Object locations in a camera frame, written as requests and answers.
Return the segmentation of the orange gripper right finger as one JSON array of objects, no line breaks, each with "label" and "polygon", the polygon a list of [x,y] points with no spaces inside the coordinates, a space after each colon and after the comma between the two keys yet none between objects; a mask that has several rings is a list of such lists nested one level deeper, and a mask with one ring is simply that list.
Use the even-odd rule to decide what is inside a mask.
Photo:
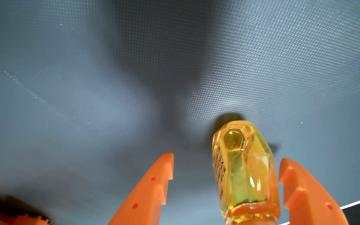
[{"label": "orange gripper right finger", "polygon": [[347,218],[327,190],[299,163],[283,158],[279,168],[283,204],[290,225],[348,225]]}]

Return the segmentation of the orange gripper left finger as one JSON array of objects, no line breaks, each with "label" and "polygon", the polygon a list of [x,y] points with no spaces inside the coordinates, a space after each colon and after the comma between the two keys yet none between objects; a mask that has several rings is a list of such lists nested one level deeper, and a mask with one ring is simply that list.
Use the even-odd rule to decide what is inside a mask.
[{"label": "orange gripper left finger", "polygon": [[174,154],[162,154],[148,169],[113,215],[109,225],[158,225],[173,179]]}]

